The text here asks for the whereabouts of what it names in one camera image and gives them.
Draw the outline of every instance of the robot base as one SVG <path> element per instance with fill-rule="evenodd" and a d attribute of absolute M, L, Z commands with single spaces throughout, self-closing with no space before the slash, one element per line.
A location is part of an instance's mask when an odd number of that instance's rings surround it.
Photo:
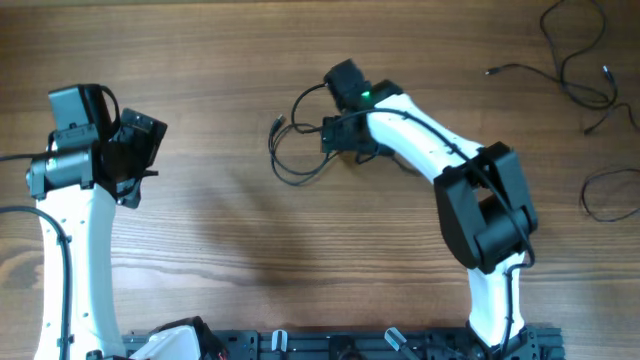
<path fill-rule="evenodd" d="M 404 351 L 395 351 L 384 332 L 324 332 L 286 334 L 285 351 L 273 351 L 274 333 L 213 331 L 228 350 L 229 360 L 490 360 L 467 328 L 438 328 L 406 332 Z M 561 330 L 527 326 L 519 336 L 526 339 L 506 360 L 564 360 Z M 149 335 L 125 335 L 127 355 L 147 343 Z M 278 339 L 281 348 L 282 340 Z M 407 356 L 410 350 L 414 357 Z"/>

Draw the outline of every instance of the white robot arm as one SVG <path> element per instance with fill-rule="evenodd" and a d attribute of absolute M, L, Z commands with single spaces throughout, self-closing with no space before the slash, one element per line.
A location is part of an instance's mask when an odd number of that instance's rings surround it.
<path fill-rule="evenodd" d="M 443 238 L 469 273 L 468 325 L 487 354 L 485 359 L 503 358 L 512 348 L 509 340 L 517 342 L 524 328 L 518 267 L 529 250 L 524 243 L 537 227 L 515 153 L 501 143 L 484 148 L 450 132 L 393 83 L 371 87 L 351 61 L 334 67 L 325 82 L 342 115 L 325 118 L 323 148 L 399 153 L 434 184 Z M 62 339 L 64 268 L 60 245 L 43 221 L 45 309 L 36 359 L 52 358 L 64 342 L 69 351 L 61 360 L 128 355 L 113 306 L 111 226 L 116 205 L 137 207 L 141 180 L 149 174 L 146 169 L 166 125 L 128 109 L 112 124 L 102 91 L 108 89 L 78 85 L 50 94 L 57 152 L 34 159 L 27 173 L 37 207 L 70 235 L 73 270 L 70 336 Z M 474 189 L 479 185 L 491 185 L 497 193 L 478 203 Z M 128 356 L 197 360 L 207 353 L 227 359 L 218 345 L 201 320 L 176 322 L 158 329 L 146 345 Z"/>

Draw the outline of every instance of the black plastic housing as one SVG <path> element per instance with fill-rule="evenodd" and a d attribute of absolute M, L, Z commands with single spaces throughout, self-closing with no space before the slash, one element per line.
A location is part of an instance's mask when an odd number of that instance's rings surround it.
<path fill-rule="evenodd" d="M 518 156 L 498 142 L 483 149 L 472 161 L 488 172 L 524 234 L 538 227 L 527 183 Z M 478 202 L 474 190 L 478 180 L 463 164 L 448 168 L 434 179 L 440 230 L 449 250 L 469 269 L 479 268 L 485 274 L 513 253 L 524 251 L 524 243 L 495 194 Z"/>

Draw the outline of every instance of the wood grain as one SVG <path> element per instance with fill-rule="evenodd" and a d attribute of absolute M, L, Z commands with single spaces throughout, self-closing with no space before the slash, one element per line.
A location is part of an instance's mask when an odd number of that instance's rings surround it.
<path fill-rule="evenodd" d="M 169 124 L 136 211 L 118 209 L 113 281 L 122 332 L 201 315 L 216 329 L 462 326 L 465 270 L 444 245 L 430 185 L 388 160 L 334 161 L 310 186 L 271 173 L 275 116 L 352 57 L 372 81 L 400 84 L 458 134 L 514 146 L 540 228 L 538 265 L 522 277 L 527 321 L 562 327 L 569 359 L 637 359 L 640 218 L 598 224 L 578 204 L 589 173 L 638 165 L 622 113 L 601 114 L 535 75 L 487 77 L 506 62 L 551 70 L 538 28 L 550 1 L 273 2 L 0 9 L 0 153 L 43 148 L 47 92 L 94 82 L 121 106 Z M 608 1 L 610 27 L 569 76 L 638 108 L 638 2 Z M 575 5 L 550 18 L 562 49 L 597 31 Z M 314 94 L 299 118 L 335 110 Z M 287 139 L 284 160 L 311 168 L 319 139 Z M 1 165 L 0 205 L 32 204 L 26 163 Z M 637 181 L 622 192 L 637 204 Z M 0 218 L 0 358 L 31 358 L 42 308 L 38 223 Z"/>

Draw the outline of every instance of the black cable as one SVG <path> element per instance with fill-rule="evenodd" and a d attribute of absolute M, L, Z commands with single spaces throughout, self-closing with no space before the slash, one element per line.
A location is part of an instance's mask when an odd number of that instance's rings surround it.
<path fill-rule="evenodd" d="M 595 128 L 597 128 L 605 120 L 607 120 L 607 118 L 611 115 L 611 113 L 613 113 L 614 111 L 616 111 L 617 109 L 619 109 L 619 108 L 621 108 L 623 106 L 627 108 L 627 112 L 629 114 L 629 121 L 631 122 L 631 126 L 633 126 L 633 128 L 636 129 L 636 131 L 640 130 L 640 127 L 638 127 L 638 124 L 636 123 L 636 120 L 633 117 L 633 112 L 631 111 L 631 105 L 629 105 L 628 103 L 619 103 L 619 104 L 616 104 L 616 105 L 610 107 L 609 111 L 607 111 L 607 113 L 602 117 L 602 119 L 600 119 L 600 121 L 598 121 L 597 123 L 595 123 L 595 124 L 589 126 L 588 128 L 586 128 L 584 130 L 584 134 L 585 135 L 589 135 L 593 130 L 595 130 Z"/>
<path fill-rule="evenodd" d="M 624 168 L 624 169 L 617 169 L 617 170 L 612 170 L 612 171 L 606 171 L 606 172 L 602 172 L 602 173 L 598 173 L 595 175 L 592 175 L 590 177 L 588 177 L 585 181 L 584 184 L 582 184 L 582 189 L 580 189 L 580 203 L 582 204 L 582 206 L 584 207 L 584 210 L 587 212 L 587 215 L 591 216 L 595 221 L 598 222 L 609 222 L 609 223 L 613 223 L 613 222 L 618 222 L 620 220 L 624 220 L 630 216 L 633 216 L 637 213 L 640 213 L 640 207 L 631 210 L 630 212 L 622 215 L 622 216 L 618 216 L 615 218 L 601 218 L 598 217 L 589 207 L 589 205 L 587 204 L 587 199 L 586 199 L 586 192 L 587 192 L 587 188 L 589 187 L 589 185 L 591 185 L 594 181 L 605 178 L 607 176 L 611 176 L 611 175 L 616 175 L 616 174 L 620 174 L 620 173 L 625 173 L 625 172 L 629 172 L 629 173 L 636 173 L 636 174 L 640 174 L 640 169 L 638 168 Z"/>
<path fill-rule="evenodd" d="M 291 125 L 293 125 L 293 128 L 296 129 L 296 131 L 299 134 L 310 134 L 310 133 L 322 131 L 322 126 L 296 123 L 296 110 L 298 110 L 298 105 L 300 104 L 300 101 L 302 101 L 302 99 L 305 96 L 307 96 L 310 92 L 316 91 L 318 89 L 322 89 L 323 87 L 326 87 L 326 86 L 327 86 L 326 84 L 318 84 L 308 88 L 307 90 L 303 91 L 302 94 L 300 94 L 300 96 L 298 96 L 296 101 L 293 103 L 293 107 L 291 108 Z M 300 130 L 300 126 L 306 126 L 306 127 L 309 127 L 310 129 Z"/>
<path fill-rule="evenodd" d="M 47 155 L 47 153 L 6 155 L 6 156 L 0 156 L 0 162 L 10 161 L 10 160 L 21 160 L 21 159 L 34 159 L 44 155 Z"/>
<path fill-rule="evenodd" d="M 613 77 L 613 74 L 609 71 L 609 69 L 604 66 L 603 70 L 604 70 L 604 74 L 607 78 L 607 81 L 609 82 L 609 86 L 611 87 L 612 90 L 612 95 L 611 97 L 609 97 L 609 95 L 586 85 L 581 85 L 581 84 L 577 84 L 577 83 L 573 83 L 573 82 L 569 82 L 566 80 L 566 68 L 567 65 L 569 63 L 570 60 L 583 55 L 585 53 L 587 53 L 588 51 L 592 50 L 599 42 L 600 40 L 602 40 L 602 37 L 604 36 L 606 30 L 607 30 L 607 25 L 608 25 L 608 20 L 607 20 L 607 16 L 604 12 L 604 9 L 602 8 L 602 6 L 596 1 L 596 0 L 589 0 L 589 2 L 591 4 L 594 5 L 594 7 L 596 8 L 598 14 L 600 15 L 600 18 L 602 20 L 602 26 L 600 28 L 600 31 L 598 32 L 598 35 L 591 41 L 591 43 L 589 43 L 589 45 L 587 45 L 586 47 L 577 50 L 571 54 L 569 54 L 568 56 L 566 56 L 563 59 L 560 59 L 560 57 L 558 56 L 558 51 L 557 51 L 557 47 L 553 41 L 553 39 L 551 38 L 551 35 L 549 35 L 549 32 L 547 31 L 547 27 L 545 25 L 545 20 L 547 15 L 549 15 L 553 10 L 555 10 L 556 8 L 558 8 L 558 6 L 560 6 L 562 3 L 564 3 L 565 0 L 560 0 L 558 2 L 556 2 L 555 4 L 553 4 L 550 8 L 548 8 L 547 10 L 545 10 L 544 13 L 542 13 L 542 15 L 540 16 L 540 30 L 542 31 L 542 34 L 544 35 L 547 44 L 549 45 L 549 49 L 551 51 L 551 57 L 553 58 L 553 65 L 555 68 L 555 76 L 550 75 L 545 73 L 544 71 L 538 70 L 532 66 L 529 65 L 524 65 L 524 64 L 518 64 L 518 63 L 510 63 L 510 64 L 505 64 L 502 66 L 498 66 L 498 67 L 494 67 L 491 68 L 489 70 L 487 70 L 486 74 L 487 75 L 494 75 L 497 74 L 505 69 L 510 69 L 510 68 L 521 68 L 521 69 L 525 69 L 528 71 L 531 71 L 533 73 L 536 73 L 540 76 L 543 76 L 544 78 L 551 80 L 555 83 L 557 83 L 558 85 L 560 85 L 560 88 L 562 90 L 562 92 L 564 92 L 574 103 L 590 109 L 590 110 L 608 110 L 606 115 L 595 125 L 590 126 L 589 128 L 587 128 L 586 130 L 584 130 L 584 134 L 588 135 L 590 134 L 596 127 L 600 126 L 607 118 L 609 118 L 609 116 L 611 115 L 612 111 L 620 106 L 627 106 L 629 107 L 629 118 L 631 119 L 631 123 L 634 125 L 634 127 L 637 129 L 638 127 L 635 125 L 635 121 L 633 120 L 633 115 L 631 113 L 631 108 L 629 106 L 629 104 L 623 103 L 623 104 L 616 104 L 616 101 L 618 100 L 618 85 L 616 84 L 615 78 Z M 586 92 L 586 93 L 590 93 L 590 95 L 595 95 L 597 98 L 589 98 L 589 97 L 585 97 L 585 96 L 580 96 L 579 94 L 577 94 L 574 89 L 578 89 L 580 91 Z"/>
<path fill-rule="evenodd" d="M 71 327 L 71 252 L 67 234 L 60 224 L 49 214 L 40 209 L 30 206 L 7 206 L 0 208 L 0 214 L 10 212 L 26 212 L 37 215 L 46 220 L 58 235 L 58 244 L 62 251 L 62 320 L 60 329 L 60 360 L 67 360 L 69 355 L 69 346 L 71 344 L 70 327 Z"/>
<path fill-rule="evenodd" d="M 330 153 L 330 154 L 326 154 L 325 158 L 323 159 L 323 161 L 314 169 L 309 170 L 309 171 L 297 171 L 297 170 L 293 170 L 291 168 L 289 168 L 288 166 L 284 165 L 280 159 L 278 159 L 278 156 L 276 155 L 276 151 L 277 151 L 277 147 L 280 144 L 280 140 L 291 130 L 294 129 L 297 133 L 299 134 L 312 134 L 312 133 L 317 133 L 322 131 L 322 129 L 324 128 L 323 126 L 315 126 L 309 123 L 297 123 L 295 120 L 295 116 L 296 116 L 296 111 L 298 110 L 298 105 L 300 105 L 300 102 L 302 101 L 302 99 L 304 99 L 305 96 L 307 96 L 309 93 L 318 90 L 318 89 L 322 89 L 326 87 L 326 84 L 317 84 L 314 85 L 310 88 L 308 88 L 307 90 L 303 91 L 298 98 L 296 99 L 296 101 L 293 103 L 293 106 L 291 107 L 291 124 L 285 126 L 284 128 L 282 128 L 280 130 L 280 128 L 282 127 L 282 125 L 284 124 L 284 117 L 282 115 L 280 115 L 274 122 L 273 125 L 271 126 L 271 130 L 269 131 L 269 138 L 267 141 L 267 147 L 269 149 L 269 155 L 271 156 L 271 169 L 273 171 L 273 173 L 276 175 L 276 177 L 278 179 L 280 179 L 280 181 L 284 182 L 285 184 L 291 185 L 291 186 L 300 186 L 303 185 L 305 183 L 307 183 L 309 180 L 311 180 L 313 177 L 315 177 L 316 175 L 318 175 L 322 169 L 333 159 L 335 158 L 339 152 L 334 152 L 334 153 Z M 373 159 L 375 159 L 376 157 L 378 157 L 378 153 L 377 151 L 371 155 L 370 157 L 364 159 L 364 160 L 360 160 L 359 156 L 357 157 L 358 159 L 358 164 L 363 164 L 366 163 L 368 161 L 371 161 Z M 404 164 L 402 164 L 401 162 L 399 162 L 395 156 L 391 157 L 391 160 L 393 162 L 395 162 L 398 167 L 400 167 L 400 169 L 408 174 L 414 175 L 414 176 L 419 176 L 421 175 L 420 172 L 414 170 L 414 169 L 410 169 L 407 166 L 405 166 Z M 282 170 L 284 170 L 285 172 L 291 174 L 291 175 L 295 175 L 295 176 L 305 176 L 305 178 L 298 180 L 298 181 L 290 181 L 285 179 L 280 172 L 278 171 L 278 167 L 281 168 Z"/>
<path fill-rule="evenodd" d="M 118 106 L 118 100 L 116 100 L 116 96 L 111 91 L 111 89 L 104 85 L 100 85 L 100 88 L 105 94 L 107 94 L 107 96 L 111 98 L 111 101 L 113 101 L 113 108 L 116 113 L 116 116 L 111 123 L 111 134 L 109 134 L 109 139 L 111 139 L 118 132 L 118 130 L 120 130 L 120 107 Z"/>
<path fill-rule="evenodd" d="M 327 165 L 329 163 L 329 161 L 331 161 L 334 157 L 336 157 L 338 155 L 337 152 L 334 152 L 333 154 L 326 154 L 323 161 L 320 163 L 320 165 L 318 165 L 316 168 L 314 168 L 313 170 L 310 171 L 297 171 L 297 170 L 292 170 L 291 168 L 287 167 L 286 165 L 284 165 L 282 162 L 280 162 L 280 160 L 278 159 L 278 156 L 276 154 L 278 145 L 280 144 L 280 141 L 282 140 L 282 138 L 284 137 L 284 135 L 286 135 L 291 129 L 298 129 L 299 127 L 314 127 L 313 125 L 310 124 L 289 124 L 287 126 L 285 126 L 284 128 L 282 128 L 282 130 L 280 130 L 280 132 L 278 132 L 278 130 L 282 127 L 282 125 L 284 124 L 284 117 L 283 116 L 279 116 L 273 123 L 273 125 L 271 126 L 271 130 L 269 131 L 269 138 L 268 138 L 268 143 L 267 146 L 269 148 L 269 155 L 271 157 L 271 170 L 273 170 L 273 173 L 276 175 L 276 177 L 278 179 L 280 179 L 280 181 L 284 182 L 287 185 L 291 185 L 291 186 L 300 186 L 306 182 L 308 182 L 309 180 L 311 180 L 313 177 L 315 177 L 316 175 L 318 175 L 320 173 L 320 171 L 322 171 L 322 169 L 325 167 L 325 165 Z M 292 175 L 296 175 L 296 176 L 305 176 L 303 179 L 298 180 L 298 181 L 290 181 L 285 179 L 282 175 L 280 175 L 280 173 L 278 172 L 278 169 L 276 168 L 276 165 L 278 165 L 280 168 L 282 168 L 284 171 L 292 174 Z"/>

